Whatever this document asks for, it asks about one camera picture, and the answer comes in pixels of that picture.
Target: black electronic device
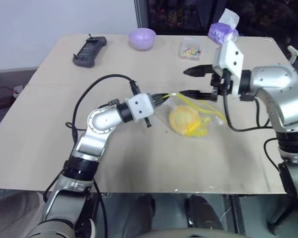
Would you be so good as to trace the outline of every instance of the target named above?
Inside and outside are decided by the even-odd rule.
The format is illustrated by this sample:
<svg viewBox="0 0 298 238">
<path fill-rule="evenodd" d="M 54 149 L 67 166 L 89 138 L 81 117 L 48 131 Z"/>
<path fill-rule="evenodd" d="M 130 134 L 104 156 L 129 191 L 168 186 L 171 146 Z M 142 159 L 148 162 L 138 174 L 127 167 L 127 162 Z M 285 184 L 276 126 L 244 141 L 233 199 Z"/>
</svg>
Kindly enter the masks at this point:
<svg viewBox="0 0 298 238">
<path fill-rule="evenodd" d="M 92 37 L 86 39 L 86 43 L 77 55 L 73 56 L 73 63 L 80 67 L 92 68 L 95 65 L 95 58 L 103 46 L 107 44 L 104 36 Z"/>
</svg>

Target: small plastic box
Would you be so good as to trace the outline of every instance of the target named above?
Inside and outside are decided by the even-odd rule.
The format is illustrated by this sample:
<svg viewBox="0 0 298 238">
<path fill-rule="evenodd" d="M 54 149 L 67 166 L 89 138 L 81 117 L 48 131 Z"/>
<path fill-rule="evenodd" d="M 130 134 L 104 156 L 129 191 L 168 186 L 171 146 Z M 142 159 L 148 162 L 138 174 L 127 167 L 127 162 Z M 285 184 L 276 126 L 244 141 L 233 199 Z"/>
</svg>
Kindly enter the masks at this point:
<svg viewBox="0 0 298 238">
<path fill-rule="evenodd" d="M 202 41 L 184 38 L 179 50 L 179 56 L 187 60 L 199 60 L 202 53 Z"/>
</svg>

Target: table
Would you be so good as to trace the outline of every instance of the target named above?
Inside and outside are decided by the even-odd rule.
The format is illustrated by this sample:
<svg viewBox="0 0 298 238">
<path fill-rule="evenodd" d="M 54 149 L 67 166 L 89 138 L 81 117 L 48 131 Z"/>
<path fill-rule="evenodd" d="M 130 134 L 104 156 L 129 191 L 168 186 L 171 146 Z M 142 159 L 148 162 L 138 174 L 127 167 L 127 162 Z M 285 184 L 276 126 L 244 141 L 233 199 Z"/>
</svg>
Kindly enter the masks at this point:
<svg viewBox="0 0 298 238">
<path fill-rule="evenodd" d="M 105 35 L 108 45 L 96 58 L 95 67 L 72 63 L 86 35 L 60 39 L 31 78 L 0 124 L 0 188 L 45 190 L 68 158 L 73 142 L 64 126 L 83 91 L 97 78 L 125 74 L 136 80 L 142 92 L 177 92 L 199 89 L 210 92 L 210 76 L 194 78 L 182 72 L 198 64 L 211 64 L 218 47 L 205 36 L 199 62 L 180 59 L 178 49 L 184 36 L 157 36 L 154 47 L 139 52 L 124 35 Z M 239 37 L 244 69 L 288 63 L 272 38 Z M 127 81 L 119 78 L 101 82 L 81 103 L 78 128 L 86 127 L 92 110 L 109 100 L 130 97 Z M 235 127 L 255 125 L 255 104 L 229 97 Z M 214 105 L 223 110 L 223 101 Z M 261 104 L 261 121 L 266 121 Z M 227 127 L 208 139 L 175 134 L 156 116 L 151 128 L 144 121 L 127 123 L 112 134 L 96 173 L 103 192 L 205 192 L 284 193 L 278 173 L 267 160 L 263 143 L 273 130 L 233 132 Z M 281 161 L 277 143 L 268 145 L 275 161 Z"/>
</svg>

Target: plastic bag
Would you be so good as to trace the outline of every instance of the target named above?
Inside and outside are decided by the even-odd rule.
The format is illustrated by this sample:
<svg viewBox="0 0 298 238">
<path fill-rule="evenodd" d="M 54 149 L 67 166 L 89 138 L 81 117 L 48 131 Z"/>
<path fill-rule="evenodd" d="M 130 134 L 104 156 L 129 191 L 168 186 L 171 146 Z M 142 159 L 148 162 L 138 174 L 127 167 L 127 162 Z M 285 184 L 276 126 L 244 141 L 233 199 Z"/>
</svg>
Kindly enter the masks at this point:
<svg viewBox="0 0 298 238">
<path fill-rule="evenodd" d="M 193 100 L 180 93 L 172 93 L 155 110 L 156 116 L 173 131 L 190 137 L 205 137 L 213 127 L 226 124 L 225 116 L 203 100 Z"/>
</svg>

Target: purple egg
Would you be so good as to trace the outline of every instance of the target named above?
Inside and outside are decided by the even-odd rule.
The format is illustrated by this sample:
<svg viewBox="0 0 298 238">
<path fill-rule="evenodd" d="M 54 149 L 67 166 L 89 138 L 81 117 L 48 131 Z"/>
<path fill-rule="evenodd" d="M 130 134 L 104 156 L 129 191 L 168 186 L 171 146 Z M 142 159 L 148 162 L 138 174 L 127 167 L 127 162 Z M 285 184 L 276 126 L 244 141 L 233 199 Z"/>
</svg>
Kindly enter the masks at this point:
<svg viewBox="0 0 298 238">
<path fill-rule="evenodd" d="M 147 51 L 152 48 L 155 32 L 148 28 L 138 28 L 129 34 L 129 42 L 136 50 Z"/>
</svg>

